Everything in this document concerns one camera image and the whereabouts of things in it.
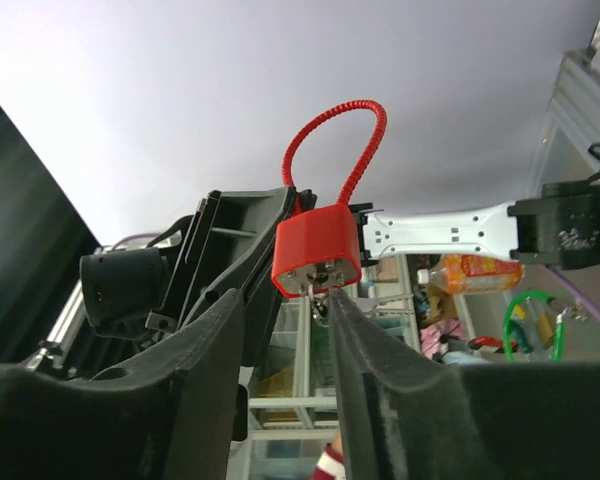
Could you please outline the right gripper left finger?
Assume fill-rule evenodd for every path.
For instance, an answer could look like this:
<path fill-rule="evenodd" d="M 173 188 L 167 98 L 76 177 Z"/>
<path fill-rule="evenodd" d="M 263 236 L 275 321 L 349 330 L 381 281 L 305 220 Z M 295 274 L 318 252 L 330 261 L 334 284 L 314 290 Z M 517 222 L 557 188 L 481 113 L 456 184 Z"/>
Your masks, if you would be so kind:
<path fill-rule="evenodd" d="M 197 320 L 90 380 L 0 365 L 0 479 L 222 479 L 244 303 Z"/>

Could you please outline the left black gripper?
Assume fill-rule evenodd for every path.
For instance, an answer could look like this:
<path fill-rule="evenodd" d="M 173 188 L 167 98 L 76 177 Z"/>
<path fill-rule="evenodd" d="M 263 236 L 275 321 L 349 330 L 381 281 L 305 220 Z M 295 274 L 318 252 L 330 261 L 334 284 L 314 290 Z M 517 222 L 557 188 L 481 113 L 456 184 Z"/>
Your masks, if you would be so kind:
<path fill-rule="evenodd" d="M 96 336 L 121 345 L 87 355 L 79 376 L 92 378 L 176 333 L 230 289 L 241 291 L 245 305 L 241 364 L 260 367 L 282 304 L 271 281 L 277 226 L 316 200 L 292 187 L 214 190 L 146 247 L 82 257 L 86 319 Z"/>

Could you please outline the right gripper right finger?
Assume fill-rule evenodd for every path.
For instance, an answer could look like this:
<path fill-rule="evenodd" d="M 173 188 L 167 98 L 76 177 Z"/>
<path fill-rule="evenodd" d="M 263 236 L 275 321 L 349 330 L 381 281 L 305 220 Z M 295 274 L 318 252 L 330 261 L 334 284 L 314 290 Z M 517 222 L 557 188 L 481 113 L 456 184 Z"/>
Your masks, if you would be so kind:
<path fill-rule="evenodd" d="M 442 365 L 329 306 L 350 479 L 600 479 L 600 362 Z"/>

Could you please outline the red cable padlock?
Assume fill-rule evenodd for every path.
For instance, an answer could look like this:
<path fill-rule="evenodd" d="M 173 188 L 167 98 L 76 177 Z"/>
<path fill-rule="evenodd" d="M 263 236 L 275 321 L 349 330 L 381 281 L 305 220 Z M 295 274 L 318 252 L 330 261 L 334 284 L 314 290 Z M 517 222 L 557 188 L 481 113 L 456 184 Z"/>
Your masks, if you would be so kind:
<path fill-rule="evenodd" d="M 281 177 L 284 186 L 293 187 L 292 164 L 301 143 L 326 121 L 354 110 L 373 112 L 376 123 L 336 201 L 311 210 L 297 205 L 291 217 L 277 226 L 271 280 L 287 298 L 326 293 L 361 278 L 357 223 L 349 201 L 383 140 L 388 120 L 384 107 L 374 100 L 357 99 L 319 114 L 291 140 L 283 155 Z"/>

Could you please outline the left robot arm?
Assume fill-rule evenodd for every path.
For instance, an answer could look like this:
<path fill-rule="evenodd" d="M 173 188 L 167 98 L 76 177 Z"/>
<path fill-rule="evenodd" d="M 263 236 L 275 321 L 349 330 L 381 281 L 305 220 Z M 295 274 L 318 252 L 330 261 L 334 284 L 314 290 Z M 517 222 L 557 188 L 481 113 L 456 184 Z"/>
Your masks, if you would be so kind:
<path fill-rule="evenodd" d="M 600 163 L 600 142 L 587 150 Z M 225 292 L 243 294 L 241 363 L 264 358 L 284 298 L 358 280 L 397 254 L 491 257 L 560 270 L 600 264 L 600 170 L 549 183 L 536 198 L 474 211 L 399 217 L 370 204 L 317 207 L 310 191 L 214 191 L 147 247 L 80 261 L 89 324 L 101 337 L 149 346 L 203 315 Z"/>

